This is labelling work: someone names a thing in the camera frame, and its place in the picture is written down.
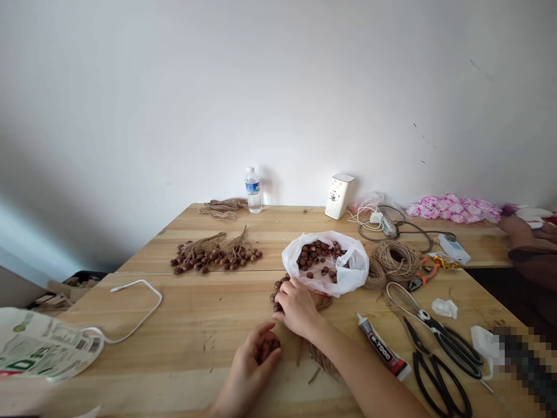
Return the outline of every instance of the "twine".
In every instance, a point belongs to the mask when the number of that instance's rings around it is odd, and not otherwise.
[[[208,214],[217,221],[235,221],[236,214],[234,212],[240,209],[248,208],[247,199],[226,199],[211,200],[205,203],[206,207],[199,208],[202,214]]]
[[[381,241],[372,257],[383,268],[387,279],[394,282],[408,282],[419,270],[419,255],[397,241]]]
[[[370,257],[370,272],[367,276],[366,283],[364,284],[364,288],[370,290],[379,290],[383,289],[387,282],[387,275],[381,267],[381,264],[373,258]]]

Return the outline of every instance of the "scissors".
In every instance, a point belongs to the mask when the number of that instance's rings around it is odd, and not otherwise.
[[[433,410],[443,418],[453,418],[455,413],[462,418],[471,418],[472,405],[470,404],[470,400],[468,399],[468,396],[466,395],[466,391],[464,390],[464,387],[462,387],[462,384],[458,381],[457,377],[454,375],[451,369],[449,369],[439,357],[437,357],[435,354],[432,354],[430,350],[426,348],[424,342],[419,337],[419,334],[414,329],[414,327],[410,325],[410,322],[408,322],[408,319],[406,317],[404,317],[404,324],[406,325],[406,328],[408,328],[408,332],[412,338],[412,342],[416,346],[416,351],[414,352],[414,374],[416,376],[416,381],[418,382],[419,390],[424,395],[425,400],[428,401],[428,404],[430,404]],[[433,375],[433,372],[426,364],[424,356],[426,358],[429,358],[429,360],[431,361],[435,375]],[[429,393],[426,390],[424,382],[422,381],[422,378],[419,374],[420,365],[424,368],[425,372],[429,376],[429,379],[437,389],[437,392],[439,393],[441,399],[443,400],[443,403],[445,404],[447,412],[444,412],[441,408],[439,408],[439,406],[433,401],[431,396],[429,396]],[[451,394],[449,393],[449,390],[445,385],[445,381],[443,380],[443,376],[441,375],[439,367],[445,370],[445,372],[449,375],[449,377],[452,379],[453,383],[457,387],[458,392],[462,397],[462,401],[464,402],[464,411],[461,411],[458,408],[457,404],[451,397]]]
[[[411,310],[405,309],[401,306],[391,295],[392,291],[396,290],[400,295],[406,299],[408,304],[411,306]],[[454,361],[458,367],[460,367],[466,374],[473,377],[474,379],[481,379],[482,372],[478,368],[483,364],[482,356],[456,331],[452,330],[446,325],[443,325],[436,320],[434,320],[430,314],[419,307],[416,299],[400,284],[396,282],[390,282],[387,284],[386,288],[387,295],[389,299],[393,301],[401,310],[410,316],[420,320],[429,330],[435,335],[435,338],[439,342],[441,348],[447,353],[447,355]]]

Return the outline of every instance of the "white wall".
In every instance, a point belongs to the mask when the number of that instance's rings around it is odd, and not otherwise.
[[[556,21],[554,0],[4,0],[2,193],[96,269],[242,196],[247,164],[269,204],[323,205],[346,172],[403,204],[554,207]]]

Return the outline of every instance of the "e-7000 glue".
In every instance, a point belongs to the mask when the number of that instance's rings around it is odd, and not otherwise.
[[[412,371],[410,365],[402,360],[402,358],[398,357],[389,347],[387,347],[367,318],[362,318],[358,312],[356,314],[360,319],[358,326],[366,335],[371,345],[375,348],[375,350],[377,350],[377,354],[379,354],[379,357],[383,360],[385,366],[387,366],[390,372],[394,374],[398,380],[403,381]]]

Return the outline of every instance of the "plastic water bottle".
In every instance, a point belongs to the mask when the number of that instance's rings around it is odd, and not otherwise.
[[[259,194],[259,178],[255,169],[249,165],[246,167],[245,191],[248,192],[248,206],[252,213],[261,212],[261,195]]]

